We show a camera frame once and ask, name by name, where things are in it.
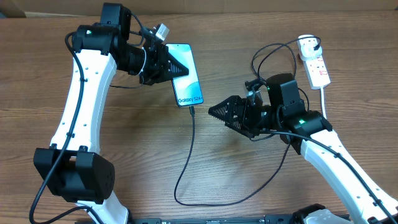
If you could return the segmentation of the black smartphone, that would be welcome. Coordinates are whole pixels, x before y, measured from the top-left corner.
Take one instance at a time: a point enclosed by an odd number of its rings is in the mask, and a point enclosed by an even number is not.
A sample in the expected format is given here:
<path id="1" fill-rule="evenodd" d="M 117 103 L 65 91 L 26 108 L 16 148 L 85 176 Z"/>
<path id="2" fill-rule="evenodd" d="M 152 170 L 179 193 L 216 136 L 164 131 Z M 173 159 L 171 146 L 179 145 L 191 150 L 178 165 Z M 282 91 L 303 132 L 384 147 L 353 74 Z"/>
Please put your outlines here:
<path id="1" fill-rule="evenodd" d="M 198 74 L 190 44 L 166 44 L 170 54 L 188 68 L 188 75 L 172 80 L 177 106 L 186 107 L 204 102 Z"/>

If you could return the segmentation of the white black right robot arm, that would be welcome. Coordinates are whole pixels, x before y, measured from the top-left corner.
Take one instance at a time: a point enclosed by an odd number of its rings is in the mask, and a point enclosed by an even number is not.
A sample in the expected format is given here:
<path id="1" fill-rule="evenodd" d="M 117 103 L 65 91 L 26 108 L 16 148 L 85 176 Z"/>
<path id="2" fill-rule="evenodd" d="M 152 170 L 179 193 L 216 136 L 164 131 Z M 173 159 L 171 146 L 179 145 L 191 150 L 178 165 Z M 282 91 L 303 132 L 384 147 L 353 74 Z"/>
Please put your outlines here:
<path id="1" fill-rule="evenodd" d="M 397 223 L 397 200 L 385 193 L 345 149 L 330 122 L 308 110 L 291 73 L 245 83 L 248 95 L 230 96 L 208 113 L 252 139 L 278 135 L 316 168 L 354 223 Z"/>

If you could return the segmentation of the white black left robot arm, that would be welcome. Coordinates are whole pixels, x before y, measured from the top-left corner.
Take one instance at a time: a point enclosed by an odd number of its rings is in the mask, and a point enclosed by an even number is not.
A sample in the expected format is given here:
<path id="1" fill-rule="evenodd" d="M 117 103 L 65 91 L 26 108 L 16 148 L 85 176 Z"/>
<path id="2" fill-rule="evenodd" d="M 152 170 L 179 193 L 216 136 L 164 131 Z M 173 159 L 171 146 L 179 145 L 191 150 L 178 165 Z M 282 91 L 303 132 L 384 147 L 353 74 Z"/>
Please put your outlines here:
<path id="1" fill-rule="evenodd" d="M 75 204 L 95 223 L 132 223 L 114 193 L 114 165 L 100 155 L 100 126 L 108 90 L 117 71 L 137 75 L 143 85 L 185 76 L 189 70 L 169 53 L 164 24 L 141 27 L 138 44 L 128 42 L 135 15 L 116 3 L 103 5 L 99 22 L 65 37 L 73 75 L 60 124 L 48 148 L 37 148 L 34 165 L 41 189 Z"/>

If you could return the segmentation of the white charger adapter plug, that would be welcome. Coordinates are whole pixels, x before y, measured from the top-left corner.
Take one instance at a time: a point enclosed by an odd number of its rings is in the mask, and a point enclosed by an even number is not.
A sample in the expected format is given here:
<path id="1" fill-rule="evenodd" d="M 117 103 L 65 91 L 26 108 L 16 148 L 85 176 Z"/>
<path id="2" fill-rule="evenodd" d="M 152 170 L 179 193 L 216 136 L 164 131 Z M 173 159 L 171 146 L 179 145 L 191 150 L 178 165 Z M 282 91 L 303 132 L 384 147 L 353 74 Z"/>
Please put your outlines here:
<path id="1" fill-rule="evenodd" d="M 322 47 L 319 47 L 315 50 L 314 44 L 298 44 L 300 58 L 303 61 L 313 60 L 317 57 L 320 57 L 323 53 Z"/>

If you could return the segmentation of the white power strip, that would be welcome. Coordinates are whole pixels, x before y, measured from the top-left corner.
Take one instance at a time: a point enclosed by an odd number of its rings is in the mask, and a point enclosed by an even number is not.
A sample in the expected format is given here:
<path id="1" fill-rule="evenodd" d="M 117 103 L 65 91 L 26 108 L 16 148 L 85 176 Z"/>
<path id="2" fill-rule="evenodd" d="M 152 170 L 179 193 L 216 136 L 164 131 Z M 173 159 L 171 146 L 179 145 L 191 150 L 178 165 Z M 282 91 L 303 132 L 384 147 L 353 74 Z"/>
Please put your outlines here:
<path id="1" fill-rule="evenodd" d="M 319 43 L 320 41 L 313 35 L 306 34 L 298 37 L 297 46 L 298 44 L 314 44 L 317 47 Z M 330 77 L 322 55 L 313 60 L 302 62 L 311 89 L 318 90 L 330 84 Z"/>

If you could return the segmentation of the brown cardboard backdrop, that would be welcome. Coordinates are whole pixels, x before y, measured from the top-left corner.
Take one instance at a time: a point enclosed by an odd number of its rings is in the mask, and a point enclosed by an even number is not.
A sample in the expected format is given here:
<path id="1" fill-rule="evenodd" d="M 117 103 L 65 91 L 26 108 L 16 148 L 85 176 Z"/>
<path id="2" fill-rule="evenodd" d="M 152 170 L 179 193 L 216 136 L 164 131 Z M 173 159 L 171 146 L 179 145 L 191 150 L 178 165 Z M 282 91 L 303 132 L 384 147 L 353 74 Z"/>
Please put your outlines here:
<path id="1" fill-rule="evenodd" d="M 98 16 L 110 0 L 1 0 L 8 17 L 47 14 Z M 397 0 L 115 0 L 138 15 L 222 14 L 298 11 L 378 11 L 397 8 Z"/>

